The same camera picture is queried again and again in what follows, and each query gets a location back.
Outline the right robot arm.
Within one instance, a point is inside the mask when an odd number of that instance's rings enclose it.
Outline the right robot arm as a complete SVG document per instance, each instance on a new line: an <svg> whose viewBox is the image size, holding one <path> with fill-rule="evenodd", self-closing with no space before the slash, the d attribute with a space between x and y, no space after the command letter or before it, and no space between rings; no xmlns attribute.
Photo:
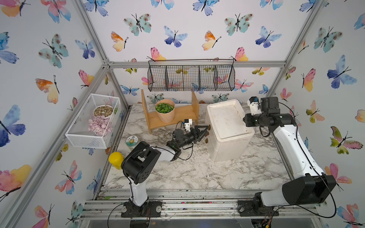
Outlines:
<svg viewBox="0 0 365 228"><path fill-rule="evenodd" d="M256 195L261 205L292 206L323 203L336 186L332 175L326 175L301 139L298 125L291 113L282 113L277 97L258 99L251 97L248 102L250 113L243 118L247 127L267 127L278 140L291 168L293 180L276 190Z"/></svg>

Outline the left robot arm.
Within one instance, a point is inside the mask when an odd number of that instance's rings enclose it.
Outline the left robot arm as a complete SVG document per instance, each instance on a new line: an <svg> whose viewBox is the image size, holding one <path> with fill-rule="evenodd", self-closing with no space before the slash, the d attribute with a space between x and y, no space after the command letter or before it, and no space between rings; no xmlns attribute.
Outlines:
<svg viewBox="0 0 365 228"><path fill-rule="evenodd" d="M196 125L189 130L176 128L172 139L164 147L151 146L141 141L121 164L123 174L129 180L132 205L140 207L147 202L145 181L158 162L189 160L191 156L181 157L182 150L193 149L208 133L209 126Z"/></svg>

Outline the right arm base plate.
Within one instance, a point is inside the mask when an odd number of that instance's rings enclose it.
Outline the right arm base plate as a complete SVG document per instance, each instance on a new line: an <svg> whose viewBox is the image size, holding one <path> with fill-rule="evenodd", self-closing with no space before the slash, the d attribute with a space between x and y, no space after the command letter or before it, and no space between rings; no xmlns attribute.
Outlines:
<svg viewBox="0 0 365 228"><path fill-rule="evenodd" d="M264 206L260 197L257 196L252 199L239 200L237 210L241 217L279 215L279 212L275 211L273 206Z"/></svg>

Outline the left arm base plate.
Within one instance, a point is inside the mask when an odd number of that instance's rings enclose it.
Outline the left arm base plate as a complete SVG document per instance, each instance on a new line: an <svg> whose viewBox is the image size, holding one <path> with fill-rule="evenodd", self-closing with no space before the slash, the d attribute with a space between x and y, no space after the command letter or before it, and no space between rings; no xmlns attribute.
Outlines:
<svg viewBox="0 0 365 228"><path fill-rule="evenodd" d="M130 199L123 204L122 218L159 218L162 211L162 202L147 200L142 206L135 205Z"/></svg>

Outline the white plastic drawer unit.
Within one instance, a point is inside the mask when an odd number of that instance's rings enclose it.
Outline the white plastic drawer unit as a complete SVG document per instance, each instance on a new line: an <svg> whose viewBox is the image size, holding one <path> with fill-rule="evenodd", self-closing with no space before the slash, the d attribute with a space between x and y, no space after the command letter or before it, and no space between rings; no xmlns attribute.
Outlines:
<svg viewBox="0 0 365 228"><path fill-rule="evenodd" d="M243 121L245 112L237 99L207 106L205 124L209 126L206 144L213 162L240 158L255 131Z"/></svg>

